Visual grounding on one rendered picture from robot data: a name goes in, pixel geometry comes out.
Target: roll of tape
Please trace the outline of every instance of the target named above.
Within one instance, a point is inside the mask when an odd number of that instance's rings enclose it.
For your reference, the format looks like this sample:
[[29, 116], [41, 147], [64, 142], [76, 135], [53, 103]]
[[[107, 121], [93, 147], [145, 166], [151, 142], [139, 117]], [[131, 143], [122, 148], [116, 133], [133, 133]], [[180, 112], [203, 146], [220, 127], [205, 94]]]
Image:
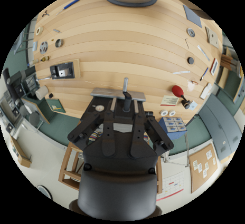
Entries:
[[36, 35], [41, 35], [43, 32], [43, 27], [39, 27], [37, 30], [36, 30]]
[[168, 111], [167, 110], [162, 110], [160, 112], [161, 116], [166, 116], [168, 114]]
[[176, 114], [176, 112], [174, 110], [170, 110], [168, 113], [170, 116], [174, 116]]

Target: wooden table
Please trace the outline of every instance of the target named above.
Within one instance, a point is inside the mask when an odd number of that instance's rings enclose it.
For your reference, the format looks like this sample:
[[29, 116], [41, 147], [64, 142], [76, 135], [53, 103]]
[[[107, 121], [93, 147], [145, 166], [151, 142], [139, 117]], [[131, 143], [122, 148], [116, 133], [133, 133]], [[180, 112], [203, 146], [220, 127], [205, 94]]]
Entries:
[[[81, 118], [93, 98], [90, 93], [94, 88], [123, 90], [124, 78], [128, 77], [128, 92], [144, 92], [144, 110], [153, 111], [157, 121], [162, 117], [162, 109], [174, 109], [175, 117], [188, 123], [204, 102], [200, 98], [204, 87], [208, 83], [213, 85], [218, 73], [217, 69], [212, 76], [208, 70], [200, 82], [214, 58], [221, 61], [222, 30], [215, 21], [201, 18], [200, 28], [187, 20], [179, 0], [158, 0], [142, 8], [117, 6], [107, 0], [79, 0], [56, 16], [72, 1], [57, 0], [42, 10], [35, 32], [38, 27], [43, 27], [43, 32], [38, 36], [34, 34], [33, 40], [38, 41], [34, 59], [44, 56], [39, 51], [42, 42], [47, 41], [49, 45], [45, 53], [49, 61], [35, 64], [39, 79], [50, 75], [49, 67], [54, 63], [79, 59], [79, 78], [40, 81], [40, 86], [46, 85], [49, 94], [60, 100], [65, 115]], [[46, 10], [50, 16], [42, 17]], [[208, 43], [206, 26], [218, 35], [219, 49]], [[188, 35], [188, 28], [195, 31], [195, 37]], [[59, 38], [64, 44], [56, 48]], [[194, 65], [188, 64], [188, 57], [194, 58]], [[189, 70], [190, 73], [173, 74]], [[199, 83], [192, 92], [187, 90], [188, 80]], [[163, 96], [173, 96], [174, 85], [183, 89], [186, 99], [198, 104], [195, 110], [184, 109], [182, 99], [175, 107], [161, 106]]]

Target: ruler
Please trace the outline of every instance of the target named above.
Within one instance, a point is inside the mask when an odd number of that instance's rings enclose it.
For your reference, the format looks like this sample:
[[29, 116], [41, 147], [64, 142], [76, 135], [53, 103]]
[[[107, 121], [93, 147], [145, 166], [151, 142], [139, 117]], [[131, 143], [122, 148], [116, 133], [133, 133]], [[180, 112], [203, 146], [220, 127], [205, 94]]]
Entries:
[[204, 56], [208, 59], [208, 61], [210, 61], [209, 57], [206, 55], [206, 53], [204, 53], [204, 51], [200, 48], [200, 46], [197, 46], [198, 49], [204, 54]]
[[190, 71], [179, 71], [179, 72], [175, 72], [173, 74], [183, 74], [183, 73], [190, 73]]

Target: gray cabinet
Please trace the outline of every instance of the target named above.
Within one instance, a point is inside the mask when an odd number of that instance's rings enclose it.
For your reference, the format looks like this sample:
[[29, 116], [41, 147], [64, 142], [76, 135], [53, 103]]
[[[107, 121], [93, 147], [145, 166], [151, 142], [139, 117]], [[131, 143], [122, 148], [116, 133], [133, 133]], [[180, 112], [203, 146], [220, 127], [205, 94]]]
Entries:
[[214, 94], [210, 95], [199, 116], [213, 139], [219, 160], [237, 150], [242, 133], [234, 117]]

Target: scissors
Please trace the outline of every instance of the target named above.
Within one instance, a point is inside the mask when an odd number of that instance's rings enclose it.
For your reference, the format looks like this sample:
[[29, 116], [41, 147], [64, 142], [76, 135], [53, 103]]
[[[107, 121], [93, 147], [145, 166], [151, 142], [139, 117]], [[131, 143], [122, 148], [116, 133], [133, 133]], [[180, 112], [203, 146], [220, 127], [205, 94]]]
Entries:
[[45, 14], [43, 14], [43, 16], [45, 16], [45, 15], [48, 15], [48, 16], [50, 16], [49, 14], [47, 14], [47, 11], [48, 11], [48, 10], [46, 10], [46, 11], [45, 11]]

